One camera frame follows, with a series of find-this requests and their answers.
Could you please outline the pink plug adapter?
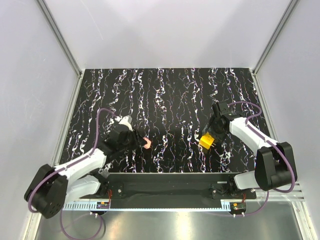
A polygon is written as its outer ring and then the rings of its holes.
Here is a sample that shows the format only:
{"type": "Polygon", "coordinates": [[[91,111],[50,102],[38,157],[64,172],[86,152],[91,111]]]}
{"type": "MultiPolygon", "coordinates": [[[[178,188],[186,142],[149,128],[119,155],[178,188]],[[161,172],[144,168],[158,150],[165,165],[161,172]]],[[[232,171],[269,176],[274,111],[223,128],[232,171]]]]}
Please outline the pink plug adapter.
{"type": "Polygon", "coordinates": [[[146,141],[146,144],[143,146],[145,149],[149,149],[151,147],[152,142],[147,138],[143,138],[146,141]]]}

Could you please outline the yellow socket cube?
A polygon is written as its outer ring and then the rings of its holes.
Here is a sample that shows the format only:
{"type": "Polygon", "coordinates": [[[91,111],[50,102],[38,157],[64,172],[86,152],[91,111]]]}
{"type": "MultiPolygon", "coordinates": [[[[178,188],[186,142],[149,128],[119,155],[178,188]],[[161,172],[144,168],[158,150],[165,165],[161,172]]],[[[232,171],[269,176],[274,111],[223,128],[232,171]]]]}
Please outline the yellow socket cube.
{"type": "Polygon", "coordinates": [[[215,147],[215,138],[213,138],[208,132],[205,133],[199,140],[199,146],[204,150],[210,150],[211,147],[215,147]]]}

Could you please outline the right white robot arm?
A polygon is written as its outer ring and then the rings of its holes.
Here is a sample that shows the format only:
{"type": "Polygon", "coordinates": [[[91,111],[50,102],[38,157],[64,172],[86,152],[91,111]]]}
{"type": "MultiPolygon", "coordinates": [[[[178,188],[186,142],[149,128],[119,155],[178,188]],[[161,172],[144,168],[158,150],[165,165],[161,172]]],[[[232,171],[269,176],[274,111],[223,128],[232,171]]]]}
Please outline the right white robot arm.
{"type": "Polygon", "coordinates": [[[233,103],[226,102],[212,105],[213,115],[199,140],[199,146],[208,151],[231,134],[254,153],[255,169],[238,173],[228,180],[228,195],[236,199],[249,189],[290,193],[298,179],[292,146],[270,138],[251,124],[251,116],[245,117],[242,112],[233,111],[231,106],[233,103]]]}

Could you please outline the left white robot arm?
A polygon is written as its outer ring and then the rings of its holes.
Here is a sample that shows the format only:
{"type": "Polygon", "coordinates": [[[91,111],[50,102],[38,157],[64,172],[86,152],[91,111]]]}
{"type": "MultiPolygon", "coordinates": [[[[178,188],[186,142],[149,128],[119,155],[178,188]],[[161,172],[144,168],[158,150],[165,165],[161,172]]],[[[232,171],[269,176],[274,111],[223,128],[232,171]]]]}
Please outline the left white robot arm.
{"type": "Polygon", "coordinates": [[[147,137],[120,124],[89,152],[64,164],[42,165],[24,194],[29,211],[50,219],[65,204],[82,197],[103,198],[110,190],[107,178],[99,170],[129,150],[150,147],[147,137]]]}

